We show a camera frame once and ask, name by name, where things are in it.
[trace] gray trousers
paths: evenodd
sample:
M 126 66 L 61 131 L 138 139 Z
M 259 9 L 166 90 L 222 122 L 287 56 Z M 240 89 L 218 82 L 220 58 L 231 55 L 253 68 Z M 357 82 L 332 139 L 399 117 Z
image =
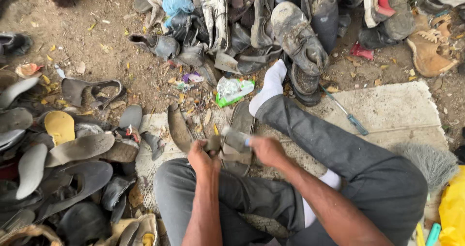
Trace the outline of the gray trousers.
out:
M 364 141 L 301 110 L 277 95 L 266 101 L 256 118 L 289 136 L 323 165 L 345 178 L 341 191 L 394 245 L 404 246 L 423 215 L 427 183 L 409 160 Z M 172 246 L 179 246 L 192 212 L 196 177 L 186 159 L 160 166 L 154 178 L 155 197 Z M 296 233 L 282 245 L 336 245 L 316 220 L 304 228 L 300 193 L 289 183 L 219 176 L 219 214 L 225 246 L 267 243 L 272 236 L 244 221 L 238 213 L 276 219 Z

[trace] gray fur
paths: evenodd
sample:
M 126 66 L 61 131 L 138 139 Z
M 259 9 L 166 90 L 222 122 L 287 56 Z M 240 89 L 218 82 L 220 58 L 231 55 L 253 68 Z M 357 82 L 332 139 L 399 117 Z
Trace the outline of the gray fur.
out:
M 423 173 L 430 192 L 444 187 L 458 173 L 457 158 L 450 151 L 430 145 L 399 143 L 392 152 L 409 159 Z

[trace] concrete slab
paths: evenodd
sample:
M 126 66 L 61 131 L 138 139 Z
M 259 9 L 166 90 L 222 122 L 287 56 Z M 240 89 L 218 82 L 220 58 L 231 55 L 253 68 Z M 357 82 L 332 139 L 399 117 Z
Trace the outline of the concrete slab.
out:
M 436 105 L 430 100 L 428 86 L 424 82 L 410 82 L 404 84 L 383 85 L 380 87 L 340 92 L 334 97 L 352 113 L 370 132 L 368 136 L 361 136 L 365 140 L 377 144 L 387 149 L 399 142 L 416 142 L 432 145 L 438 149 L 448 149 L 444 131 L 438 116 Z M 307 112 L 318 116 L 342 129 L 359 135 L 346 119 L 346 115 L 328 97 L 323 98 L 321 103 L 315 107 L 302 106 Z M 166 114 L 154 114 L 150 120 L 150 115 L 145 115 L 142 119 L 141 132 L 149 131 L 153 134 L 160 134 L 163 126 L 168 130 Z M 199 122 L 197 116 L 192 116 L 194 123 Z M 212 114 L 210 124 L 216 123 L 220 128 L 228 121 L 221 111 Z M 277 136 L 280 139 L 286 153 L 303 166 L 306 171 L 319 177 L 326 172 L 326 168 L 306 154 L 287 136 L 271 129 L 265 124 L 258 122 L 255 133 L 257 135 Z M 152 180 L 157 168 L 166 160 L 185 157 L 172 142 L 169 135 L 163 138 L 166 143 L 164 153 L 156 160 L 152 161 L 150 149 L 142 143 L 140 153 L 136 158 L 136 170 L 139 176 L 139 187 L 144 195 L 144 206 L 158 211 L 153 195 Z M 277 171 L 269 167 L 254 165 L 250 171 L 251 176 L 283 179 Z M 437 206 L 427 207 L 429 214 L 437 212 Z M 248 215 L 245 218 L 253 223 L 257 228 L 267 231 L 276 237 L 285 237 L 287 230 L 274 220 L 258 218 Z

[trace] man's right hand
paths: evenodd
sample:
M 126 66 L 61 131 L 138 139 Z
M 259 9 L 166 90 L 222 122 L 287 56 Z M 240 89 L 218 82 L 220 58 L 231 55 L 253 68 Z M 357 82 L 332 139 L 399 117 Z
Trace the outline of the man's right hand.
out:
M 249 146 L 253 148 L 257 158 L 266 166 L 280 168 L 289 162 L 283 147 L 274 138 L 252 137 Z

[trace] yellow plastic bag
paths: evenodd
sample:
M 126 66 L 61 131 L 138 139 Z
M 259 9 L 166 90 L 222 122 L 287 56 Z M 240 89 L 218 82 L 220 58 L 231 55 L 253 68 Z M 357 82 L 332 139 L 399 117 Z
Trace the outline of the yellow plastic bag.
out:
M 465 166 L 449 181 L 439 205 L 441 246 L 465 245 Z

